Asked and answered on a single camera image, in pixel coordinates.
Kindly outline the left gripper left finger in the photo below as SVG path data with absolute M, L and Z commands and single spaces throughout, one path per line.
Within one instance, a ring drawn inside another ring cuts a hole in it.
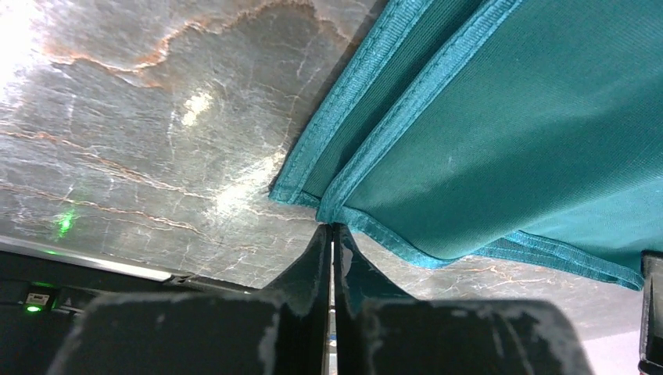
M 73 325 L 50 374 L 323 374 L 332 228 L 266 287 L 103 295 Z

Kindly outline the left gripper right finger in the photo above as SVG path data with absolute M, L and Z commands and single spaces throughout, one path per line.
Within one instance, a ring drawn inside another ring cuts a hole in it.
M 589 374 L 569 320 L 541 300 L 414 298 L 332 227 L 341 374 Z

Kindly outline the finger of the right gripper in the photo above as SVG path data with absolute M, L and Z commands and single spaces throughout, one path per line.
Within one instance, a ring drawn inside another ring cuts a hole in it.
M 662 253 L 643 252 L 643 309 L 640 327 L 641 374 L 662 375 Z

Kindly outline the teal cloth napkin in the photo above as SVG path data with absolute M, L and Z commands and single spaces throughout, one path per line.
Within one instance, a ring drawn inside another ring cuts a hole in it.
M 662 250 L 662 4 L 390 1 L 270 197 L 416 266 L 638 291 Z

